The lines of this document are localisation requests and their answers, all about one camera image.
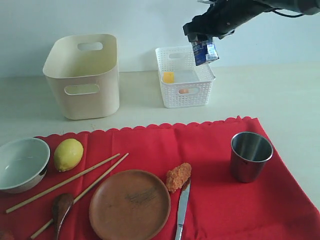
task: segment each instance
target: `stainless steel cup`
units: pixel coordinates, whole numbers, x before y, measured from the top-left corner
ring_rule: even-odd
[[[256,180],[274,153],[271,143],[265,137],[249,131],[234,135],[231,149],[230,172],[242,183]]]

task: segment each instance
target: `white bowl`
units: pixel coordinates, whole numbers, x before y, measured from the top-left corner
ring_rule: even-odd
[[[38,138],[0,146],[0,191],[17,194],[36,186],[47,172],[49,158],[48,144]]]

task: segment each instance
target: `chopsticks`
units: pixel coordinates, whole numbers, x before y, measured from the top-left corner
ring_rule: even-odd
[[[122,158],[120,158],[112,167],[110,167],[107,171],[105,171],[97,180],[95,180],[88,188],[86,188],[82,193],[80,193],[73,201],[73,204],[78,202],[87,192],[89,192],[97,183],[99,183],[106,175],[108,175],[116,166],[118,166],[123,159],[125,159],[129,153],[126,153]],[[36,231],[30,238],[33,240],[37,236],[39,236],[44,230],[46,230],[52,223],[53,219],[48,221],[45,225],[43,225],[38,231]]]
[[[13,206],[13,207],[8,208],[7,210],[5,210],[5,213],[7,213],[7,214],[8,214],[8,213],[11,213],[11,212],[13,212],[13,211],[15,211],[15,210],[23,207],[24,205],[27,205],[27,204],[33,202],[34,200],[37,200],[38,198],[40,198],[40,197],[42,197],[42,196],[44,196],[44,195],[52,192],[53,190],[56,190],[57,188],[60,188],[60,187],[62,187],[63,185],[66,185],[66,184],[70,183],[71,181],[73,181],[73,180],[75,180],[75,179],[77,179],[77,178],[80,178],[81,176],[83,176],[83,175],[91,172],[92,170],[94,170],[94,169],[100,167],[101,165],[103,165],[103,164],[111,161],[112,159],[118,157],[119,155],[120,155],[120,153],[117,153],[116,155],[114,155],[114,156],[112,156],[112,157],[109,157],[108,159],[106,159],[106,160],[104,160],[104,161],[102,161],[102,162],[99,162],[98,164],[96,164],[96,165],[94,165],[94,166],[92,166],[92,167],[89,167],[88,169],[86,169],[86,170],[84,170],[84,171],[82,171],[82,172],[80,172],[80,173],[78,173],[78,174],[76,174],[76,175],[68,178],[67,180],[64,180],[64,181],[58,183],[57,185],[54,185],[54,186],[48,188],[47,190],[45,190],[45,191],[43,191],[43,192],[40,192],[40,193],[38,193],[37,195],[35,195],[35,196],[33,196],[33,197],[31,197],[31,198],[23,201],[23,202],[20,202],[20,203],[18,203],[17,205],[15,205],[15,206]]]

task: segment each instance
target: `white plastic basket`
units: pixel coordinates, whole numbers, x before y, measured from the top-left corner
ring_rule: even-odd
[[[160,47],[155,53],[166,108],[196,107],[209,102],[216,77],[208,64],[196,66],[191,46]],[[174,72],[174,83],[163,81],[164,72]]]
[[[59,39],[45,61],[43,74],[68,119],[103,118],[119,108],[117,39],[110,34]]]

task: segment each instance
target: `round brown plate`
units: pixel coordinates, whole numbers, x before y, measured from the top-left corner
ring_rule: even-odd
[[[126,170],[112,175],[95,191],[90,223],[103,240],[149,240],[164,227],[171,201],[154,174]]]

